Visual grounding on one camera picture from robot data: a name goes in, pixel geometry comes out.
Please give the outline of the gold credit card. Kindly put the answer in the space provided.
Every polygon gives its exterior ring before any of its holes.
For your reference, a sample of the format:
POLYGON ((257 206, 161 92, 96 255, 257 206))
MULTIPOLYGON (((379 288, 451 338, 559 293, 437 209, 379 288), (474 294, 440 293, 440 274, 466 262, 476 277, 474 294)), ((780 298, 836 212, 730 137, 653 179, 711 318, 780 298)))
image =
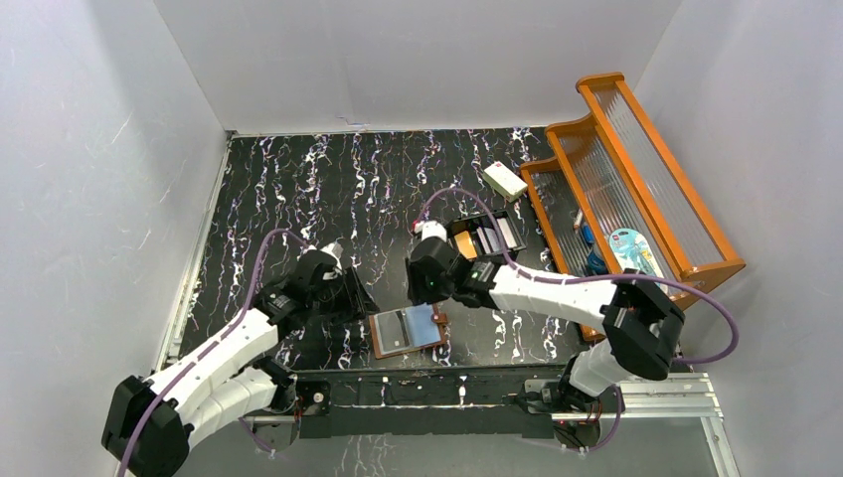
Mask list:
POLYGON ((473 260, 478 256, 476 245, 469 231, 463 231, 454 236, 456 247, 466 259, 473 260))

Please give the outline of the orange leather card holder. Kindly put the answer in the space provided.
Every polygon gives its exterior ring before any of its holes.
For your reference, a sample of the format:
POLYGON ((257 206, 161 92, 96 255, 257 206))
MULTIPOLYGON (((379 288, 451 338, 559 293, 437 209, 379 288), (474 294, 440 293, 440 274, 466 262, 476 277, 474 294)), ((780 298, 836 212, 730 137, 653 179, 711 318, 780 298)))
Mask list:
POLYGON ((380 312, 369 316, 369 324, 373 340, 373 352, 377 359, 385 359, 397 355, 409 354, 416 351, 433 348, 446 342, 446 329, 449 323, 447 315, 437 304, 421 304, 400 309, 380 312), (403 310, 405 323, 409 332, 409 346, 397 353, 383 354, 378 336, 377 317, 381 313, 403 310))

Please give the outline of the black card tray box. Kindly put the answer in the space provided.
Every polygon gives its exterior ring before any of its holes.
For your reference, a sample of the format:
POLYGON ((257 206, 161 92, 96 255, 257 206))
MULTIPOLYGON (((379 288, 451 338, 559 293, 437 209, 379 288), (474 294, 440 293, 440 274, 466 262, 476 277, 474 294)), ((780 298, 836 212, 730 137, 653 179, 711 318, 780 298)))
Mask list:
POLYGON ((507 252, 512 259, 526 243, 506 210, 466 216, 445 225, 446 239, 467 260, 507 252))

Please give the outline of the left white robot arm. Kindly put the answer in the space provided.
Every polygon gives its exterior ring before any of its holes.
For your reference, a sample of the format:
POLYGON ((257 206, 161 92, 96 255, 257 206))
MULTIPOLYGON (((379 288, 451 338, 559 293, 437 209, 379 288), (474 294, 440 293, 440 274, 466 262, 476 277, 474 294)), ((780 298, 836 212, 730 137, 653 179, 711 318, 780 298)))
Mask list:
POLYGON ((230 422, 259 409, 292 410, 297 376, 268 351, 311 320, 360 319, 377 309, 341 253, 338 242, 308 249, 193 352, 146 379, 119 383, 100 439, 119 471, 172 476, 230 422))

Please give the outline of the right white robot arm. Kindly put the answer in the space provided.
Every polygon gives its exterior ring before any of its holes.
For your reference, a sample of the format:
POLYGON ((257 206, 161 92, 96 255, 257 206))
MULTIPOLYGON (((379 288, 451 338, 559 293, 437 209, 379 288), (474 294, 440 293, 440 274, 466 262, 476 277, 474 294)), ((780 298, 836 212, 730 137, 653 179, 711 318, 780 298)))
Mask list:
POLYGON ((563 372, 561 401, 573 411, 587 410, 631 377, 663 381, 672 367, 685 316, 652 276, 578 278, 510 264, 502 255, 468 259, 441 238, 419 241, 405 265, 414 304, 453 299, 469 308, 544 314, 602 334, 563 372))

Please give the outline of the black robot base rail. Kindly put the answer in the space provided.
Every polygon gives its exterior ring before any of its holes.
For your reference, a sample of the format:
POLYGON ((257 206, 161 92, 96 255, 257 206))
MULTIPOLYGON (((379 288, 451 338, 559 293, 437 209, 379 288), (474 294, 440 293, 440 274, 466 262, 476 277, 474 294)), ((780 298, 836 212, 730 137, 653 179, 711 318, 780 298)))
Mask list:
POLYGON ((559 421, 592 414, 585 398, 562 396, 562 376, 553 364, 301 372, 301 435, 551 438, 559 421))

